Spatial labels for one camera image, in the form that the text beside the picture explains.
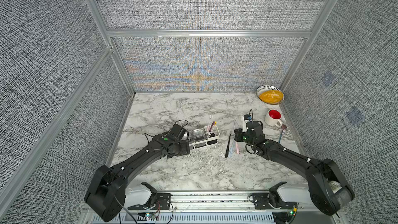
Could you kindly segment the light blue toothbrush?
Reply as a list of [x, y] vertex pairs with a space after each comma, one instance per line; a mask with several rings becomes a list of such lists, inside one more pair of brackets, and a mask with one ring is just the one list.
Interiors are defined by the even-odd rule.
[[231, 143], [231, 145], [230, 145], [228, 157], [231, 157], [231, 156], [232, 156], [232, 154], [233, 154], [233, 152], [234, 152], [234, 149], [235, 149], [235, 141], [233, 141], [233, 142]]

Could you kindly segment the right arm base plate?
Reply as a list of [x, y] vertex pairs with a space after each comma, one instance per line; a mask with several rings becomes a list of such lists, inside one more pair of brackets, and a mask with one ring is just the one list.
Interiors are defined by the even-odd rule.
[[248, 200], [254, 204], [256, 210], [266, 209], [293, 209], [296, 204], [291, 202], [283, 202], [279, 197], [269, 193], [253, 193]]

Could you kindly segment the purple toothbrush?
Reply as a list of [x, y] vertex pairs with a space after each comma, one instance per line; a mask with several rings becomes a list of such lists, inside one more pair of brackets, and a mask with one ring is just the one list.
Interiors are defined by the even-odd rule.
[[209, 128], [209, 132], [212, 132], [212, 130], [213, 130], [213, 128], [214, 128], [214, 126], [217, 124], [217, 122], [216, 121], [213, 121], [212, 122], [212, 124], [211, 124], [211, 126], [210, 126], [210, 128]]

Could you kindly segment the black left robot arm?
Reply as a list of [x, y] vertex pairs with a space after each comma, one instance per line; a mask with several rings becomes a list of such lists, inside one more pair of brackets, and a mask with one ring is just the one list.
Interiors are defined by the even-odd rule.
[[90, 182], [84, 201], [104, 221], [114, 219], [125, 203], [126, 187], [152, 163], [163, 157], [179, 157], [190, 153], [189, 142], [183, 140], [188, 131], [174, 123], [172, 128], [155, 135], [139, 152], [112, 167], [99, 167]]

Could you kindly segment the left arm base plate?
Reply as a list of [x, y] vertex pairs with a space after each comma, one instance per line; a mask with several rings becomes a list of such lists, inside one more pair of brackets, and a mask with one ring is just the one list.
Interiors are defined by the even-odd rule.
[[132, 194], [126, 197], [124, 206], [128, 210], [134, 211], [155, 211], [169, 210], [171, 202], [171, 194], [156, 193], [150, 197], [141, 197], [138, 194]]

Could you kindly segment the cream toothbrush holder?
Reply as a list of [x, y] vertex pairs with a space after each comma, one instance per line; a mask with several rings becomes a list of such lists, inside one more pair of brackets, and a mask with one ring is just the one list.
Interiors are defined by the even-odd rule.
[[190, 131], [188, 137], [190, 150], [216, 146], [218, 144], [219, 137], [220, 132], [216, 125], [213, 125], [212, 127], [205, 126]]

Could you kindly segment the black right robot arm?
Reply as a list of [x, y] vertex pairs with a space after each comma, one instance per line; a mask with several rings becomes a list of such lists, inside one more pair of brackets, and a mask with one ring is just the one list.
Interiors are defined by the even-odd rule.
[[322, 213], [332, 216], [354, 200], [353, 189], [334, 161], [306, 157], [266, 139], [260, 121], [244, 124], [244, 128], [234, 130], [234, 139], [249, 145], [255, 155], [281, 164], [306, 179], [310, 202]]

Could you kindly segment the black toothbrush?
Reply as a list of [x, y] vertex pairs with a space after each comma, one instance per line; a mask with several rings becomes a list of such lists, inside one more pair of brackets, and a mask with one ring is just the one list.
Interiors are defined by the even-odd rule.
[[232, 131], [229, 131], [229, 136], [228, 136], [228, 142], [226, 146], [226, 152], [225, 152], [225, 158], [227, 159], [229, 156], [229, 151], [230, 151], [230, 143], [231, 143], [231, 136], [232, 136]]

